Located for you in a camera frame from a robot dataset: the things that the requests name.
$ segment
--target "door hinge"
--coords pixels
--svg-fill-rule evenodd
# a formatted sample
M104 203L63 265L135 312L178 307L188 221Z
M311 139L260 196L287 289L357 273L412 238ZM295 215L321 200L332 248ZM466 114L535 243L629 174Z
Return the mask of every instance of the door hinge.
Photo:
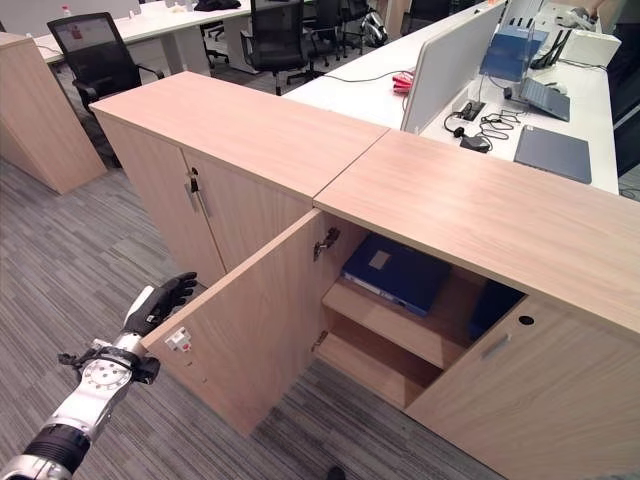
M323 250L328 250L336 243L336 240L340 237L340 230L336 227L331 227L327 232L327 236L322 242L316 242L313 247L313 261L317 261Z
M311 351L315 352L316 348L322 345L322 342L324 342L327 336L329 336L329 332L327 330L323 330L320 336L318 337L318 340L316 340L316 342L311 346Z

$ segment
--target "white box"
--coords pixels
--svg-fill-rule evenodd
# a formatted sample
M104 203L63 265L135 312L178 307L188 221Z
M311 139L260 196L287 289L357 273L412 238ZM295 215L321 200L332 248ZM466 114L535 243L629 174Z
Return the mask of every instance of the white box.
M606 67L618 50L620 43L620 40L613 35L573 30L560 58L571 62Z

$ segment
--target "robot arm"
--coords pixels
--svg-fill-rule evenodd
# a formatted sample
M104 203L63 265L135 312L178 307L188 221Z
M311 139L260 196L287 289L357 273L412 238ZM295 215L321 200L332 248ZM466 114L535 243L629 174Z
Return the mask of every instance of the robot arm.
M0 472L0 480L71 480L131 383L151 384L155 380L160 362L147 356L140 341L175 307L186 303L196 285L195 278L195 273L185 273L159 288L145 287L131 305L113 344L95 340L80 357L59 355L60 363L76 370L79 385L44 423L24 453Z

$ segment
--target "red object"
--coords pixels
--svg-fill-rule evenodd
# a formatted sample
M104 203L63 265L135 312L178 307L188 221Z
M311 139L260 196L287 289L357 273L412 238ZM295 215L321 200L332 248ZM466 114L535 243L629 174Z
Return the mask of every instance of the red object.
M76 40L82 40L82 32L80 31L77 25L74 25L73 27L71 27L71 36Z
M403 72L393 76L393 91L395 93L409 93L411 85L413 85L412 74Z

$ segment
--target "keyhole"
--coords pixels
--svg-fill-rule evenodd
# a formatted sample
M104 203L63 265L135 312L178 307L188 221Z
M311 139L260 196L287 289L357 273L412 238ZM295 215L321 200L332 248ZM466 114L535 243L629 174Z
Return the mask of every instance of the keyhole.
M523 324L523 325L533 325L535 323L535 320L532 317L529 317L528 315L523 315L520 318L518 318L518 321Z

